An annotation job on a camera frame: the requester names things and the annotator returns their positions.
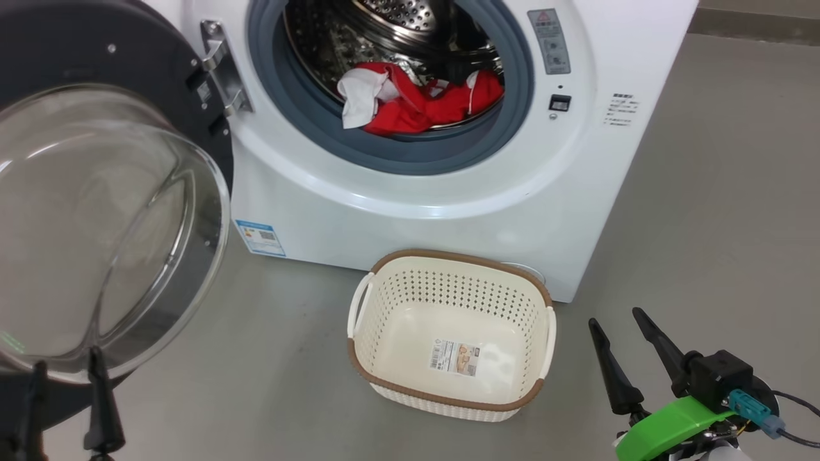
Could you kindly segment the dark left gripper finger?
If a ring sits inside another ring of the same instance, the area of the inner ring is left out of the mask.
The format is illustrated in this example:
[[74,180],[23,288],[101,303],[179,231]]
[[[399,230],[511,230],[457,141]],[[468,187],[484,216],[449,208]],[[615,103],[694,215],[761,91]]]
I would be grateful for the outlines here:
[[43,444],[48,370],[43,360],[33,365],[28,389],[24,394],[22,418],[17,431],[6,438],[6,461],[49,461]]
[[84,449],[93,457],[110,457],[126,445],[126,437],[115,403],[114,385],[104,362],[103,351],[97,345],[88,349],[87,374],[92,388],[92,402]]

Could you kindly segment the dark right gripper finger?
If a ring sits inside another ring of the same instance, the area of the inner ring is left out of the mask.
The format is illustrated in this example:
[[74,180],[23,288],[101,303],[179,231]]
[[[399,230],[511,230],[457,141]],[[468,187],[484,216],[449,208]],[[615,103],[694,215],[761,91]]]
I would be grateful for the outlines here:
[[671,380],[671,391],[676,398],[688,395],[688,377],[683,368],[685,354],[680,351],[669,337],[660,330],[657,324],[641,307],[633,307],[632,315],[642,335],[652,344],[659,359]]
[[588,327],[612,413],[619,416],[645,416],[646,412],[642,405],[644,396],[628,380],[623,368],[613,356],[611,343],[603,328],[595,318],[589,319]]

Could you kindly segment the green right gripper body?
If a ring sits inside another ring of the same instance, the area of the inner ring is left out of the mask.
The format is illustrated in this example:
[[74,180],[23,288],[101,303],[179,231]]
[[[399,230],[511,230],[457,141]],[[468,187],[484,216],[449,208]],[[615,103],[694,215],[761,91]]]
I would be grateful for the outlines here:
[[735,415],[728,408],[714,412],[692,396],[683,397],[630,427],[615,447],[617,459],[652,461],[712,424]]

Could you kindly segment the black round glass washer door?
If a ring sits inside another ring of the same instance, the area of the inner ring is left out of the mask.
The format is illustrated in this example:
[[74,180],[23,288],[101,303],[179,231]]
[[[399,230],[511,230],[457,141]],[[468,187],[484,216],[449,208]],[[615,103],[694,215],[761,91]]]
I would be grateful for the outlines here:
[[0,432],[49,368],[45,426],[181,332],[229,236],[233,105],[144,0],[0,0]]

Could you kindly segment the red and white garment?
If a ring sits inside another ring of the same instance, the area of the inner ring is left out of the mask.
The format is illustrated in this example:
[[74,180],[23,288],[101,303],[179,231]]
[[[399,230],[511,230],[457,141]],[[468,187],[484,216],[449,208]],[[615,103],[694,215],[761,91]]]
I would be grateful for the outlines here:
[[336,90],[345,103],[343,128],[382,136],[465,122],[504,95],[500,77],[490,70],[476,70],[462,83],[433,79],[417,85],[389,62],[361,62],[341,77]]

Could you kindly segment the printed information label sticker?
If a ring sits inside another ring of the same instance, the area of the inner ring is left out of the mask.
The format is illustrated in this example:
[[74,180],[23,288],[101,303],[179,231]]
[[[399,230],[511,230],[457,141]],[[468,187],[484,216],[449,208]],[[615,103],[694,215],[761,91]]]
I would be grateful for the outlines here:
[[481,352],[477,345],[435,339],[430,353],[429,368],[443,373],[473,377],[477,374]]

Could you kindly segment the cream perforated basket brown rim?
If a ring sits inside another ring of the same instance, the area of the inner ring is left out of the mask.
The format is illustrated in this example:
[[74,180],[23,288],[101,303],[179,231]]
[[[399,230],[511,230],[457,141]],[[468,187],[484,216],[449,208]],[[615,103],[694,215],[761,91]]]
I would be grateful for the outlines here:
[[[463,254],[386,255],[350,303],[352,367],[399,405],[473,422],[508,420],[541,392],[557,342],[550,292],[526,275]],[[430,369],[435,339],[480,347],[477,374]]]

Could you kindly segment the white front-load washing machine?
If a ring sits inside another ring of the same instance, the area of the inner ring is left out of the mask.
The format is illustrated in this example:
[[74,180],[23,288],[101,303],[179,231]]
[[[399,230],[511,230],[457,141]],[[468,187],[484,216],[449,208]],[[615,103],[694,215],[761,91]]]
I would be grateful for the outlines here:
[[[285,259],[369,270],[410,248],[521,263],[573,300],[699,0],[503,0],[524,29],[535,95],[523,126],[477,165],[431,176],[342,160],[290,125],[250,56],[251,0],[144,0],[194,49],[220,21],[253,113],[229,117],[234,220],[270,225]],[[545,72],[527,12],[554,8],[571,63]],[[572,96],[567,113],[553,94]]]

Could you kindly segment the metal door hinge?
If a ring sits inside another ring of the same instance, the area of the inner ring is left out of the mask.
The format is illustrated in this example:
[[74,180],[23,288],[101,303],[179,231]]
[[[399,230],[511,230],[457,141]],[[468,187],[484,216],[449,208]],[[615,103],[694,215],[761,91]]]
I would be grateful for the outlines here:
[[217,20],[202,20],[200,29],[206,52],[202,65],[217,86],[225,115],[231,117],[237,113],[253,113],[254,105],[238,70],[223,24]]

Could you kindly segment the stainless steel washer drum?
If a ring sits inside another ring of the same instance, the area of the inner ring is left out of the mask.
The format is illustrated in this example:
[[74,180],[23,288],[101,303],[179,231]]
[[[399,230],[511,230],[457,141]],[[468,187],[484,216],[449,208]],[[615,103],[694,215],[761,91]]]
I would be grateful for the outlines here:
[[[361,62],[396,64],[417,85],[433,79],[462,83],[476,70],[490,70],[504,86],[495,45],[454,0],[293,0],[284,23],[302,67],[340,117],[345,103],[337,84]],[[465,122],[426,132],[473,122],[500,101]]]

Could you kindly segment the blue energy label sticker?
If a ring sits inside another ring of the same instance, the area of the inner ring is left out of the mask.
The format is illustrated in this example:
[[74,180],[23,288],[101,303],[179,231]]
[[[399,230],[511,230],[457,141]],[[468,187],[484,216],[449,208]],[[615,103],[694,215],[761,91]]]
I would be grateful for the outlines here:
[[286,257],[275,229],[270,225],[242,220],[234,220],[248,251],[252,254],[270,257]]

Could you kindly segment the grey warning label sticker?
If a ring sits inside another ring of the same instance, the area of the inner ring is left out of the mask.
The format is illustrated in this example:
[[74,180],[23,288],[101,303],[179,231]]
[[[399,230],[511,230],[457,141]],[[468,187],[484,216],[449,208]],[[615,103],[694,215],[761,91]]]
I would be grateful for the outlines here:
[[561,20],[554,8],[530,10],[527,12],[535,32],[548,75],[568,75],[571,63]]

